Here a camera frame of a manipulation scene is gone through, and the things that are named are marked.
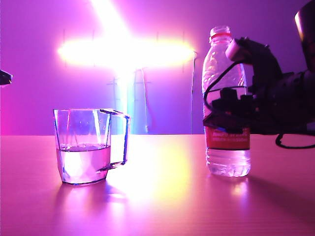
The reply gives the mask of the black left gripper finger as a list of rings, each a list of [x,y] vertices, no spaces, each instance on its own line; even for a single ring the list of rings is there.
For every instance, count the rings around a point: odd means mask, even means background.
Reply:
[[[10,73],[0,70],[0,85],[1,86],[7,86],[12,83],[13,75]]]

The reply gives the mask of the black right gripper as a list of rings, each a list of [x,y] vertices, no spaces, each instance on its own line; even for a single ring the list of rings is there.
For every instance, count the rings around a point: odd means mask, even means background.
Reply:
[[[250,92],[254,98],[246,88],[216,91],[212,106],[233,106],[232,110],[203,105],[203,125],[230,134],[242,134],[249,127],[252,134],[307,134],[307,71],[253,75]]]

